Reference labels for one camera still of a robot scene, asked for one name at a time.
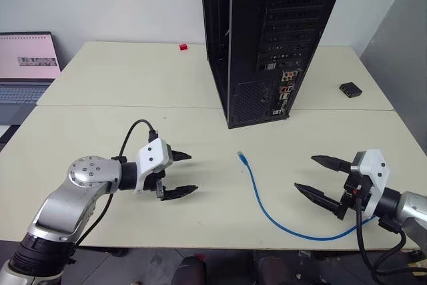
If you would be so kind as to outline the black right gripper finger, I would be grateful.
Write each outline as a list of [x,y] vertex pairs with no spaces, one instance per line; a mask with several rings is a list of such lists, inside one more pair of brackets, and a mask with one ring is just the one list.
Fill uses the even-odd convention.
[[333,213],[337,219],[343,220],[347,207],[343,203],[327,197],[322,191],[311,186],[295,183],[296,189],[316,205]]
[[334,170],[336,172],[344,172],[349,174],[351,172],[351,163],[339,158],[334,158],[325,155],[312,156],[312,160],[324,166],[325,168]]

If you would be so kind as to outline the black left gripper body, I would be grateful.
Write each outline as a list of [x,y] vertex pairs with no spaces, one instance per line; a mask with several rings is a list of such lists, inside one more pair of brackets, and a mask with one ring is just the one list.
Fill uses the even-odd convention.
[[173,163],[173,154],[171,150],[171,146],[169,144],[166,145],[167,159],[162,161],[160,165],[158,165],[153,172],[149,175],[149,178],[152,180],[158,180],[165,177],[165,169],[170,167]]

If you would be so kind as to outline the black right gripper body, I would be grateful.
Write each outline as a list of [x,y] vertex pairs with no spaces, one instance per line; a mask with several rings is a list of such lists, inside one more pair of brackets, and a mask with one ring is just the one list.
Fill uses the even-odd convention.
[[356,210],[356,200],[361,199],[361,209],[364,211],[370,199],[372,181],[367,175],[352,172],[344,183],[344,193],[341,197],[340,213],[345,214],[348,208]]

